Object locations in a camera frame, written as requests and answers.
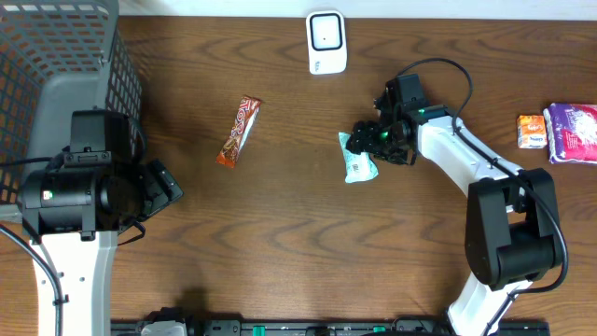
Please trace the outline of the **teal green wipes pack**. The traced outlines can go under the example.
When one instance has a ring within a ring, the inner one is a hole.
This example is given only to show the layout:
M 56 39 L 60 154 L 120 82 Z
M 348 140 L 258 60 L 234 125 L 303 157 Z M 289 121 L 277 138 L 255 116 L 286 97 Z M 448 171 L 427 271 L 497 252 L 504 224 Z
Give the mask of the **teal green wipes pack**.
M 338 133 L 338 136 L 346 168 L 345 182 L 347 184 L 366 182 L 377 177 L 378 168 L 366 152 L 354 154 L 346 148 L 350 135 Z

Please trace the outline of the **red Top chocolate bar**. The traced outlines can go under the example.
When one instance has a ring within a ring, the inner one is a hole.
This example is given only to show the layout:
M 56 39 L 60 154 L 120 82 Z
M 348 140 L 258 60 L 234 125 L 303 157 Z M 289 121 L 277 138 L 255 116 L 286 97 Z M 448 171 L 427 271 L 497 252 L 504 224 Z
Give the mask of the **red Top chocolate bar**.
M 262 102 L 254 97 L 242 98 L 230 135 L 216 156 L 217 163 L 230 168 L 235 167 L 261 104 Z

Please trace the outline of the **small orange tissue pack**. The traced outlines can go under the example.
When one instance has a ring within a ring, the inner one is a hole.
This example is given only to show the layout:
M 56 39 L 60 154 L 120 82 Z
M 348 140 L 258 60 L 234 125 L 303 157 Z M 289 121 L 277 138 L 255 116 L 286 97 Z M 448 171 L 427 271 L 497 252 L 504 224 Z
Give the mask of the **small orange tissue pack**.
M 548 143 L 546 122 L 543 116 L 519 116 L 517 131 L 518 148 L 543 148 Z

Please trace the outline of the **red purple sanitary pad pack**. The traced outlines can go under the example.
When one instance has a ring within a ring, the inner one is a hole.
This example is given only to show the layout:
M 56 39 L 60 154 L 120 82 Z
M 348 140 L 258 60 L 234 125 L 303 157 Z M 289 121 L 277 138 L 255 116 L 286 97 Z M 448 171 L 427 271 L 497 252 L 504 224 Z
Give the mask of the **red purple sanitary pad pack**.
M 543 116 L 550 163 L 596 164 L 596 105 L 553 103 Z

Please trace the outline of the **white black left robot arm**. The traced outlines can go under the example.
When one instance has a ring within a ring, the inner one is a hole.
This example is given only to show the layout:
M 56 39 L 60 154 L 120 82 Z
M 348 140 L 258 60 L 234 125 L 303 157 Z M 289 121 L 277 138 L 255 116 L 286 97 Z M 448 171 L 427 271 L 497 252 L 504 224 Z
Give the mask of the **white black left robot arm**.
M 137 119 L 76 111 L 70 143 L 27 175 L 18 196 L 29 236 L 41 335 L 108 335 L 119 235 L 184 194 L 158 160 L 143 161 Z

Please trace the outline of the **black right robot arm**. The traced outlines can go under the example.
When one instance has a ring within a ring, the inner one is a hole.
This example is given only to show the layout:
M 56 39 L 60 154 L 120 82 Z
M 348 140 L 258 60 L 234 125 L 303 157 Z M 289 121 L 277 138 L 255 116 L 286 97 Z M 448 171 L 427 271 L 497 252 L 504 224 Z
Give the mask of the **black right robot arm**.
M 432 105 L 415 74 L 398 75 L 374 102 L 376 121 L 358 121 L 345 148 L 397 165 L 418 157 L 437 165 L 467 198 L 465 287 L 447 311 L 456 335 L 491 335 L 533 282 L 560 268 L 568 253 L 558 219 L 555 186 L 543 169 L 525 170 L 475 137 L 455 112 Z

